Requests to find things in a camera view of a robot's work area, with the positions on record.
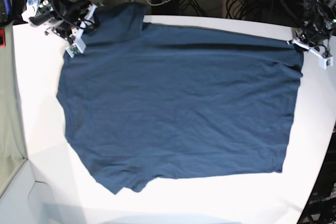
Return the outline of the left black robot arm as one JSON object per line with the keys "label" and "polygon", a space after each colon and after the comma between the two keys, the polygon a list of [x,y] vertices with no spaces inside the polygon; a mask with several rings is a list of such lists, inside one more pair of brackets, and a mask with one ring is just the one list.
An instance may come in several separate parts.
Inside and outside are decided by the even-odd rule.
{"label": "left black robot arm", "polygon": [[302,0],[302,16],[294,12],[285,0],[279,0],[298,28],[288,43],[310,51],[321,59],[332,58],[329,42],[335,32],[335,0]]}

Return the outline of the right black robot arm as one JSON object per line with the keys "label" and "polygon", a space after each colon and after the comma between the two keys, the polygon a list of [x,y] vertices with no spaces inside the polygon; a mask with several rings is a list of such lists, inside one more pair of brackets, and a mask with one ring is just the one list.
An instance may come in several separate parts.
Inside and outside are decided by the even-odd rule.
{"label": "right black robot arm", "polygon": [[33,27],[46,25],[50,32],[73,45],[81,33],[98,28],[96,5],[90,0],[27,0],[22,19]]}

